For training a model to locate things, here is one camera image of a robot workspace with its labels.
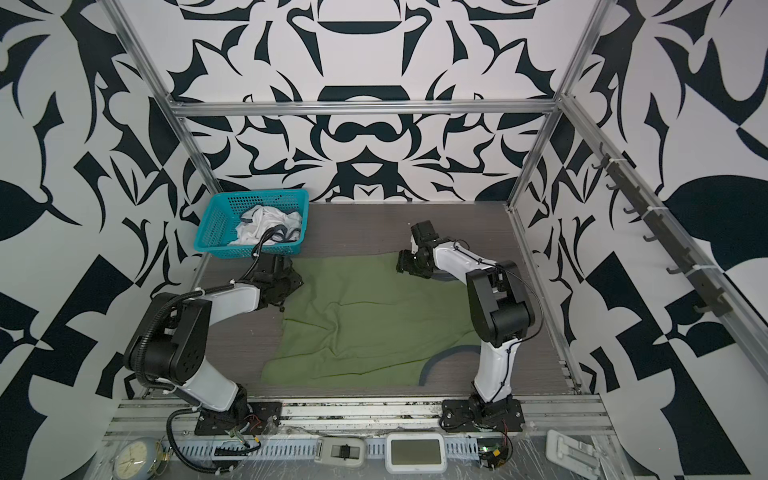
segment pile of clothes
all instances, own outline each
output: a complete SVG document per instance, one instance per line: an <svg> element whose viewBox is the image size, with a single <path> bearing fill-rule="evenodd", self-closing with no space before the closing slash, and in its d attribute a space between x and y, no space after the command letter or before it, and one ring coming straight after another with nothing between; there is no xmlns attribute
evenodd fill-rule
<svg viewBox="0 0 768 480"><path fill-rule="evenodd" d="M237 239L229 245L256 245L264 232L275 227L276 231L264 245L295 242L301 236L301 215L299 212L286 214L275 207L254 208L240 215L240 225L235 227Z"/></svg>

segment teal laundry basket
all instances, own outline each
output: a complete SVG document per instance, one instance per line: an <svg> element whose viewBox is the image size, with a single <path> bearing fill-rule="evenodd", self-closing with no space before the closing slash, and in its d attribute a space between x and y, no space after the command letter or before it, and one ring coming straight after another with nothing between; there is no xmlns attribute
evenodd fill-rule
<svg viewBox="0 0 768 480"><path fill-rule="evenodd" d="M310 195L306 190L254 190L250 192L231 192L216 194L210 199L197 236L194 249L209 252L219 258L250 257L253 245L227 244L237 238L235 227L240 224L240 215L256 205L279 208L290 214L301 215L301 234L295 242L275 243L264 247L265 253L296 255L301 251L301 242L306 232L306 217L310 209Z"/></svg>

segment black mounting plate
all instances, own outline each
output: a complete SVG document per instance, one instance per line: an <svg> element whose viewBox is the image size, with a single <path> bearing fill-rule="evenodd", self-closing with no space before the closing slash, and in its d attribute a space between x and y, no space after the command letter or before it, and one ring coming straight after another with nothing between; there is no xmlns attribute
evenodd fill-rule
<svg viewBox="0 0 768 480"><path fill-rule="evenodd" d="M273 417L273 424L280 424L280 413L283 411L281 402L248 402L248 405L253 414L261 420L260 424L247 432L248 435L261 435L269 423L270 417ZM194 428L194 434L198 436L224 435L225 433L210 417L204 417L202 420L198 417L197 425Z"/></svg>
<svg viewBox="0 0 768 480"><path fill-rule="evenodd" d="M481 431L481 429L478 429L472 423L473 414L469 408L469 400L443 400L442 413L442 423L447 432ZM483 425L502 431L504 431L505 423L507 424L507 430L509 432L523 431L522 424L525 423L525 417L523 416L523 410L518 400L509 400L508 408L502 414L494 415L482 420Z"/></svg>

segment brown wooden floor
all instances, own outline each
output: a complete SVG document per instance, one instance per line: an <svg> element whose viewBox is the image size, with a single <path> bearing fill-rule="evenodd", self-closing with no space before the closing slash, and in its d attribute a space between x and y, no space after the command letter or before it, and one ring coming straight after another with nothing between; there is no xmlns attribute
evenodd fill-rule
<svg viewBox="0 0 768 480"><path fill-rule="evenodd" d="M431 220L435 231L469 242L470 250L493 260L523 261L502 204L312 204L302 257L375 255L410 247L410 226ZM237 278L248 259L212 258L200 285L222 285ZM523 276L530 283L527 272ZM479 355L456 353L435 364L425 386L380 389L318 389L263 385L261 369L280 344L282 314L276 307L245 313L210 328L207 358L226 377L246 386L252 396L410 396L468 395ZM515 357L513 392L566 393L557 353L545 330L522 345Z"/></svg>

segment white digital display device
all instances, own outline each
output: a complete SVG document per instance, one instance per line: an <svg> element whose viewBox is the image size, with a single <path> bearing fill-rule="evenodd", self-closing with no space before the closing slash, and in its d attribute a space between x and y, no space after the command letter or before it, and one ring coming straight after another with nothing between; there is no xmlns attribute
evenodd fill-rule
<svg viewBox="0 0 768 480"><path fill-rule="evenodd" d="M390 433L386 436L386 469L389 473L443 473L445 440L439 433Z"/></svg>

